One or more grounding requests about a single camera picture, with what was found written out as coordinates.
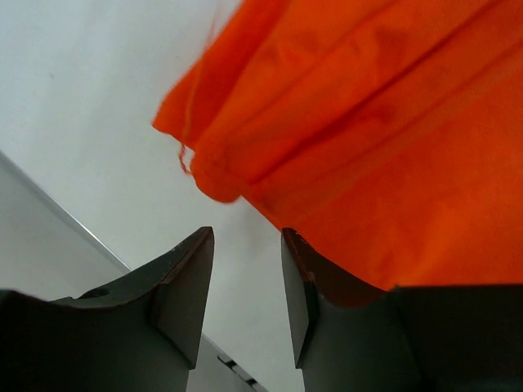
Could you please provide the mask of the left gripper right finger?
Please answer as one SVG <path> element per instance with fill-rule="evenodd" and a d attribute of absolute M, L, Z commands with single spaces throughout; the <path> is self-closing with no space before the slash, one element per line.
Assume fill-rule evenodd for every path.
<path fill-rule="evenodd" d="M 308 391 L 519 391 L 519 284 L 383 291 L 284 229 L 296 367 Z"/>

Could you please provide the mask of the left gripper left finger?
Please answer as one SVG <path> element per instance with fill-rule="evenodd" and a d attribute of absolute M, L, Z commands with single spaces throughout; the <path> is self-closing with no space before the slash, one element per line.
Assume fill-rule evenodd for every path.
<path fill-rule="evenodd" d="M 4 391 L 183 391 L 197 363 L 214 235 L 77 298 L 1 293 Z"/>

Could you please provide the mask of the orange t shirt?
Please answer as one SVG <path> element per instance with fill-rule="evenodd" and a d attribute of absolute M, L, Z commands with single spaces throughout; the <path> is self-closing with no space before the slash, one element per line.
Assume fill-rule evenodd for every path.
<path fill-rule="evenodd" d="M 522 280 L 519 1 L 244 1 L 153 125 L 376 287 Z"/>

